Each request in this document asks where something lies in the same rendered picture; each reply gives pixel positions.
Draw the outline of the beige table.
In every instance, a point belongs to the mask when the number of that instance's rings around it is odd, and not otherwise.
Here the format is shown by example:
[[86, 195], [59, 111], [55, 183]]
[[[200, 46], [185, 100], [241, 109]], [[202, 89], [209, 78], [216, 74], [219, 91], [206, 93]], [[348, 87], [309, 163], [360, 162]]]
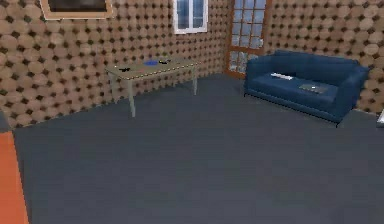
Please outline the beige table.
[[[105, 71], [109, 76], [112, 97], [116, 96], [116, 81], [121, 79], [127, 85], [128, 100], [130, 104], [131, 116], [136, 116], [136, 108], [134, 101], [133, 85], [135, 81], [142, 81], [146, 79], [153, 79], [162, 75], [169, 75], [181, 72], [182, 70], [190, 70], [192, 73], [192, 87], [193, 94], [197, 94], [198, 78], [194, 70], [198, 67], [199, 62], [191, 59], [166, 59], [171, 60], [168, 64], [158, 64], [155, 66], [147, 66], [144, 63], [133, 63], [126, 65], [113, 65], [107, 66]], [[130, 71], [122, 72], [120, 68], [130, 68]]]

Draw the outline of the brown glass paned door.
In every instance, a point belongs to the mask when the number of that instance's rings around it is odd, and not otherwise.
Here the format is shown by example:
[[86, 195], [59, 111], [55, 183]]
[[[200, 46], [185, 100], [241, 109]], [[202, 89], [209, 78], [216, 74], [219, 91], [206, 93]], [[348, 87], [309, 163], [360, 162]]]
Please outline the brown glass paned door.
[[224, 73], [243, 79], [249, 59], [263, 55], [272, 0], [231, 0]]

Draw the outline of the white framed window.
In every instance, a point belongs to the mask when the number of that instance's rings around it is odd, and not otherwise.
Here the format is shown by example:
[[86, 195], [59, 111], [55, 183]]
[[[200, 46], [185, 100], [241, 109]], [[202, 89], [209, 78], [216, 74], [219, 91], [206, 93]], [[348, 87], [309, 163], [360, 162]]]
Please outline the white framed window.
[[208, 29], [208, 0], [172, 0], [176, 35], [204, 33]]

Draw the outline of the blue sofa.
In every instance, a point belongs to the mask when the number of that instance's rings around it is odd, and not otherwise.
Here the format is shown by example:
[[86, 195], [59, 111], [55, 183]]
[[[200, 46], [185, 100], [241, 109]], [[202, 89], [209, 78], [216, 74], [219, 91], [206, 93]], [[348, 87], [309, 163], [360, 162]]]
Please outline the blue sofa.
[[[367, 67], [353, 59], [277, 50], [247, 62], [244, 93], [339, 123], [356, 106], [368, 73]], [[328, 90], [316, 94], [300, 89], [302, 84]]]

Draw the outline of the grey laptop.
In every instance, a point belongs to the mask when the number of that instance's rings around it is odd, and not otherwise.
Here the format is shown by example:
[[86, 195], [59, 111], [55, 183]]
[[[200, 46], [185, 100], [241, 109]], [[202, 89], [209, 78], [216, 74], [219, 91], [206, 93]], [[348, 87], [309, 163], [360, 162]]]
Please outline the grey laptop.
[[316, 86], [311, 84], [302, 84], [301, 86], [299, 86], [299, 88], [316, 94], [322, 94], [328, 90], [327, 87]]

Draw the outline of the wood framed dark picture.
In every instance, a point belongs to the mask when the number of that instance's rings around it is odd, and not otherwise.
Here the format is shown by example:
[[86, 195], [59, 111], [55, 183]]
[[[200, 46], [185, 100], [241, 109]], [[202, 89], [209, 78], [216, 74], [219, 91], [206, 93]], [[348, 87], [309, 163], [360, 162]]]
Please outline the wood framed dark picture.
[[47, 20], [106, 19], [113, 14], [112, 0], [39, 0]]

